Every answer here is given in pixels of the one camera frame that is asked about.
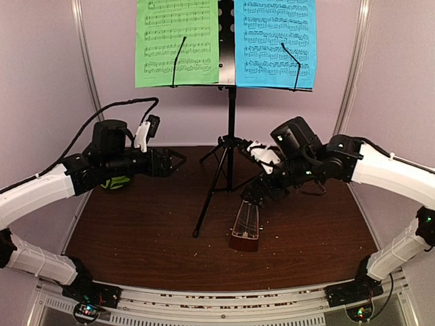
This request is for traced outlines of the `brown wooden metronome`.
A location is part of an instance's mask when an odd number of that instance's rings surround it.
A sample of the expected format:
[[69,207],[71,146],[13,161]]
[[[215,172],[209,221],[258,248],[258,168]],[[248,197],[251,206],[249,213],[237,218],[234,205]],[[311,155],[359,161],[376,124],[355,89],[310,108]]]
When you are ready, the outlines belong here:
[[253,253],[258,251],[260,237],[258,206],[246,200],[241,202],[229,240],[235,251]]

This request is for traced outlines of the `green sheet music page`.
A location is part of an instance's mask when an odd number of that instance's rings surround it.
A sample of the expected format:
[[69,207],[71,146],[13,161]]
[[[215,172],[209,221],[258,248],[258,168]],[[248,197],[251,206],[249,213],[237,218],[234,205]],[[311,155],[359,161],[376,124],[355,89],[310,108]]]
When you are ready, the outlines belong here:
[[135,86],[218,83],[218,33],[217,1],[138,1]]

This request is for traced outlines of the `blue sheet music page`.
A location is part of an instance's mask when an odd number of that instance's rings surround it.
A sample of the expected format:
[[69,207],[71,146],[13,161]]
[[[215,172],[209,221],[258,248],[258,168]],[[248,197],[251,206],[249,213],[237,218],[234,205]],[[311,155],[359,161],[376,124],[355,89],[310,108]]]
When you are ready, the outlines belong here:
[[238,87],[313,89],[317,68],[314,1],[235,1],[234,32]]

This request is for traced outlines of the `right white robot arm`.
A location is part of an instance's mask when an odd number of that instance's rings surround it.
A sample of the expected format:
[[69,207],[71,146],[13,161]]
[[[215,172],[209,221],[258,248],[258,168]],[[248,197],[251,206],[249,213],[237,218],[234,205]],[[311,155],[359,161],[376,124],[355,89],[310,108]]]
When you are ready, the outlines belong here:
[[256,163],[261,173],[243,190],[244,201],[261,206],[289,187],[328,179],[373,185],[420,203],[409,226],[386,247],[360,263],[349,295],[364,299],[388,274],[422,251],[434,247],[434,169],[389,153],[364,137],[334,135],[323,144],[298,116],[271,132],[276,148],[242,140],[240,153]]

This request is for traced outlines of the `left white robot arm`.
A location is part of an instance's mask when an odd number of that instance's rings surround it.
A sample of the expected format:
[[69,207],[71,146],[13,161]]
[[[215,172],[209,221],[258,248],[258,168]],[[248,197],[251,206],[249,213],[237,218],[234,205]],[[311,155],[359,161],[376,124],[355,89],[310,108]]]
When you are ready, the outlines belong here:
[[46,174],[1,193],[1,267],[70,285],[82,301],[92,301],[98,294],[97,285],[85,277],[86,269],[78,261],[24,241],[10,231],[10,224],[115,177],[171,176],[187,158],[169,148],[148,147],[159,123],[159,117],[152,115],[132,133],[120,120],[97,122],[92,140],[82,153],[63,158]]

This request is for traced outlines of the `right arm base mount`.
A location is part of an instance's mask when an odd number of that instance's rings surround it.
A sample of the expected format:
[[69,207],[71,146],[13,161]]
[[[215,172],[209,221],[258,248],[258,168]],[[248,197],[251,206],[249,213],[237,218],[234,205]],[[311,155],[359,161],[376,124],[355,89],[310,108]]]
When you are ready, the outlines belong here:
[[355,281],[325,288],[330,308],[344,306],[347,317],[354,323],[367,323],[375,315],[373,299],[383,294],[381,285],[370,288]]

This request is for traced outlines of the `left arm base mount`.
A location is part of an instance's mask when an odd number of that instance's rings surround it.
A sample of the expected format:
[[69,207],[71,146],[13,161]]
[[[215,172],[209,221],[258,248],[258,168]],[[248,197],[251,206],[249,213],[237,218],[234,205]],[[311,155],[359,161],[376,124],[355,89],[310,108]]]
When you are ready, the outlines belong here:
[[95,322],[108,308],[117,308],[121,288],[91,282],[89,287],[60,285],[62,295],[77,302],[73,308],[73,318],[83,325]]

